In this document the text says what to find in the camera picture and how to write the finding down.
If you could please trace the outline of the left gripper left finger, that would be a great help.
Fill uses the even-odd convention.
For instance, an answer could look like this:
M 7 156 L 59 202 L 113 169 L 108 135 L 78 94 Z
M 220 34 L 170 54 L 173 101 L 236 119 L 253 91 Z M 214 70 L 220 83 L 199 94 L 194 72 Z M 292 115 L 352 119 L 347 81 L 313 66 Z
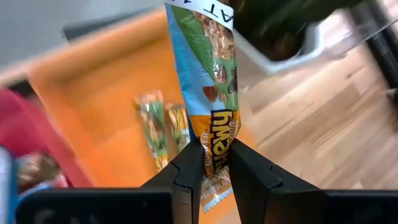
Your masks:
M 194 140 L 138 188 L 47 189 L 26 196 L 16 223 L 198 223 L 203 147 Z

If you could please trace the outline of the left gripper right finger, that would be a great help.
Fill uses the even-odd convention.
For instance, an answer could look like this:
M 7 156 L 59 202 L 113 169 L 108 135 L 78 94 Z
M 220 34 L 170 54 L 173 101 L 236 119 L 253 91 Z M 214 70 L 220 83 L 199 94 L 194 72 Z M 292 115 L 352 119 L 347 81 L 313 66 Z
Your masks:
M 319 189 L 238 139 L 229 174 L 242 223 L 397 223 L 396 190 Z

